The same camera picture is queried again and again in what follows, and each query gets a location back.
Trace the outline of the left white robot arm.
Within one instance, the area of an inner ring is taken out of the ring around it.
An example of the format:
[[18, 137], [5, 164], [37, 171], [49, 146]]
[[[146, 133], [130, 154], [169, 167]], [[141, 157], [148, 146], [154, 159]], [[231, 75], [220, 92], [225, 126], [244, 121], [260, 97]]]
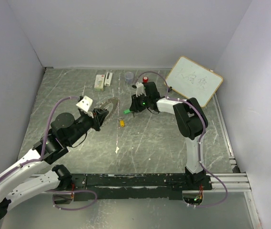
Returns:
[[65, 191], [71, 187], [71, 173], [64, 165], [54, 166], [46, 174], [27, 181], [31, 175], [48, 167], [68, 153], [90, 129], [100, 131], [108, 116], [106, 109], [95, 108], [91, 115], [80, 110], [75, 119], [70, 113], [61, 113], [48, 120], [46, 135], [34, 144], [19, 161], [0, 174], [0, 220], [21, 202], [44, 191]]

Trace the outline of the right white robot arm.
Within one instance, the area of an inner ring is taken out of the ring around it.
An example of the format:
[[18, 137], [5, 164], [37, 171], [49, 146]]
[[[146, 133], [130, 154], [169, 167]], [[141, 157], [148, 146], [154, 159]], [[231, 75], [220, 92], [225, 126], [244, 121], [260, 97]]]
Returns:
[[189, 189], [196, 189], [206, 176], [201, 145], [208, 127], [207, 118], [197, 99], [161, 96], [154, 82], [136, 83], [132, 87], [136, 92], [131, 96], [131, 112], [138, 113], [147, 109], [156, 114], [168, 113], [175, 116], [187, 145], [185, 185]]

